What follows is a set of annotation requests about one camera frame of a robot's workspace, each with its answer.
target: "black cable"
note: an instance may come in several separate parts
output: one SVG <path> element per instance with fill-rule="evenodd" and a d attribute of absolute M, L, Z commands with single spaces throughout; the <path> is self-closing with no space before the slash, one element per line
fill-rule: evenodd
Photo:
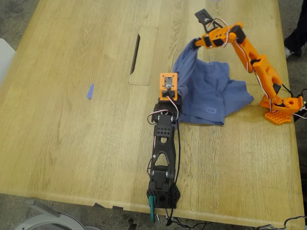
<path fill-rule="evenodd" d="M 152 116 L 152 114 L 149 114 L 149 115 L 147 116 L 147 122 L 148 122 L 150 125 L 155 125 L 156 123 L 150 123 L 150 122 L 149 122 L 148 118 L 149 118 L 150 116 Z"/>
<path fill-rule="evenodd" d="M 283 223 L 283 227 L 286 228 L 286 224 L 289 220 L 292 220 L 292 219 L 299 219 L 299 218 L 307 218 L 307 216 L 298 216 L 298 217 L 291 217 L 291 218 L 288 218 L 285 220 L 285 222 Z"/>
<path fill-rule="evenodd" d="M 180 131 L 179 131 L 179 122 L 177 121 L 177 132 L 178 132 L 178 168 L 177 168 L 177 175 L 175 179 L 175 184 L 177 183 L 179 168 L 180 168 Z"/>
<path fill-rule="evenodd" d="M 303 92 L 304 92 L 305 90 L 307 90 L 307 88 L 305 88 L 305 89 L 303 89 L 303 90 L 301 91 L 302 97 L 303 97 Z"/>
<path fill-rule="evenodd" d="M 181 224 L 178 218 L 175 218 L 175 219 L 176 219 L 177 221 L 172 221 L 172 223 L 176 223 L 177 225 L 181 226 L 182 228 L 187 228 L 187 229 L 189 229 L 189 230 L 191 230 L 191 229 L 193 229 L 193 228 L 195 228 L 196 226 L 201 225 L 201 224 L 204 225 L 204 226 L 202 227 L 201 230 L 204 230 L 204 228 L 206 227 L 206 225 L 212 223 L 212 222 L 207 222 L 207 221 L 206 221 L 206 222 L 202 222 L 202 223 L 195 224 L 193 227 L 190 227 L 189 225 Z"/>
<path fill-rule="evenodd" d="M 262 230 L 262 229 L 267 229 L 267 228 L 271 228 L 273 230 L 285 230 L 286 229 L 286 224 L 289 220 L 292 220 L 292 219 L 299 219 L 299 218 L 307 218 L 307 216 L 298 216 L 298 217 L 291 217 L 291 218 L 288 218 L 285 220 L 285 222 L 283 223 L 283 228 L 276 228 L 274 227 L 272 224 L 268 224 L 268 225 L 264 225 L 264 226 L 260 226 L 260 227 L 257 227 L 256 229 L 257 230 Z"/>
<path fill-rule="evenodd" d="M 177 132 L 178 132 L 178 167 L 177 167 L 177 175 L 175 178 L 174 184 L 176 185 L 178 175 L 179 175 L 179 168 L 180 168 L 180 131 L 179 131 L 179 122 L 177 121 Z M 169 216 L 169 220 L 172 220 L 174 208 L 171 209 L 171 215 Z"/>
<path fill-rule="evenodd" d="M 283 87 L 291 94 L 291 97 L 293 97 L 293 93 L 284 84 Z"/>

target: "person's leg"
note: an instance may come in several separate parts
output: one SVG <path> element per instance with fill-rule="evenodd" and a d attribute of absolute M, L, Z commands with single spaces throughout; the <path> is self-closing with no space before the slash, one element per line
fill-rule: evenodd
<path fill-rule="evenodd" d="M 284 40 L 284 46 L 293 53 L 299 53 L 307 42 L 307 0 L 303 1 L 302 11 L 296 29 Z"/>

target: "black bracket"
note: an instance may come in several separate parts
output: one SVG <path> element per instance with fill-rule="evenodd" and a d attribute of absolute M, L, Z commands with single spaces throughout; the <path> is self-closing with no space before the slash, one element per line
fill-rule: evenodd
<path fill-rule="evenodd" d="M 181 99 L 174 102 L 180 111 Z M 154 111 L 166 109 L 167 114 L 154 114 L 152 121 L 154 126 L 154 145 L 150 163 L 150 181 L 147 196 L 155 196 L 153 206 L 155 208 L 176 208 L 180 198 L 180 192 L 175 185 L 176 153 L 174 133 L 177 127 L 177 110 L 170 101 L 159 101 Z M 166 165 L 155 165 L 161 154 L 164 154 Z"/>
<path fill-rule="evenodd" d="M 213 18 L 209 15 L 209 13 L 205 10 L 202 9 L 201 11 L 198 11 L 195 13 L 195 16 L 197 17 L 198 21 L 203 25 L 206 33 L 208 34 L 210 31 L 220 27 L 222 28 L 222 26 L 217 23 L 216 21 L 214 21 L 213 24 L 213 28 L 211 30 L 207 29 L 207 24 L 211 23 L 213 21 Z"/>

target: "blue plastic piece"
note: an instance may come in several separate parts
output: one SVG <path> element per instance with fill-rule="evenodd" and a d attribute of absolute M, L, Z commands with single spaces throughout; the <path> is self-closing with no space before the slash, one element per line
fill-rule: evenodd
<path fill-rule="evenodd" d="M 90 89 L 88 90 L 88 93 L 86 95 L 87 99 L 91 99 L 92 98 L 93 89 L 94 89 L 94 84 L 91 84 Z"/>
<path fill-rule="evenodd" d="M 148 197 L 148 204 L 149 204 L 149 207 L 150 207 L 150 221 L 154 222 L 155 195 L 150 195 Z"/>

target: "white wire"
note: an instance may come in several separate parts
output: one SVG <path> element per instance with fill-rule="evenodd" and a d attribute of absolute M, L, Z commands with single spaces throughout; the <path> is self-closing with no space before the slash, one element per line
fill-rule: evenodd
<path fill-rule="evenodd" d="M 255 72 L 255 75 L 256 75 L 256 77 L 257 77 L 257 80 L 258 80 L 258 83 L 259 83 L 259 85 L 260 85 L 260 87 L 262 88 L 262 90 L 264 91 L 264 93 L 265 93 L 265 95 L 267 96 L 267 98 L 269 98 L 269 96 L 268 96 L 268 94 L 265 92 L 265 90 L 263 89 L 263 87 L 262 87 L 262 85 L 261 85 L 261 82 L 260 82 L 260 80 L 259 80 L 259 77 L 258 77 L 258 74 Z"/>
<path fill-rule="evenodd" d="M 174 105 L 174 107 L 176 108 L 176 110 L 177 110 L 177 118 L 176 118 L 176 120 L 178 120 L 179 110 L 178 110 L 177 106 L 175 105 L 175 103 L 169 98 L 169 96 L 167 96 L 167 98 L 169 99 L 169 101 L 170 101 L 170 102 Z"/>
<path fill-rule="evenodd" d="M 302 119 L 307 119 L 307 117 L 303 117 L 303 116 L 300 116 L 300 115 L 298 115 L 298 114 L 293 114 L 293 115 L 299 116 L 299 117 L 302 118 Z"/>
<path fill-rule="evenodd" d="M 236 44 L 236 46 L 242 51 L 242 53 L 244 54 L 244 56 L 247 58 L 246 53 L 245 53 L 244 50 L 239 46 L 239 44 L 236 42 L 236 40 L 235 40 L 235 44 Z M 249 73 L 249 70 L 248 70 L 248 59 L 247 59 L 247 61 L 246 61 L 246 71 Z"/>
<path fill-rule="evenodd" d="M 161 113 L 161 112 L 167 112 L 166 114 L 168 114 L 168 110 L 167 109 L 162 109 L 162 110 L 159 110 L 159 111 L 152 112 L 152 113 L 148 114 L 148 116 L 150 116 L 152 114 Z"/>
<path fill-rule="evenodd" d="M 223 19 L 221 19 L 221 18 L 214 18 L 213 21 L 210 22 L 210 24 L 208 25 L 208 27 L 209 27 L 209 26 L 211 25 L 211 23 L 213 23 L 215 20 L 220 20 L 220 21 L 227 27 L 226 41 L 225 41 L 225 43 L 222 45 L 222 47 L 225 47 L 225 46 L 227 45 L 227 43 L 228 43 L 228 34 L 229 34 L 229 32 L 230 32 L 229 26 L 227 25 L 227 23 L 226 23 Z"/>

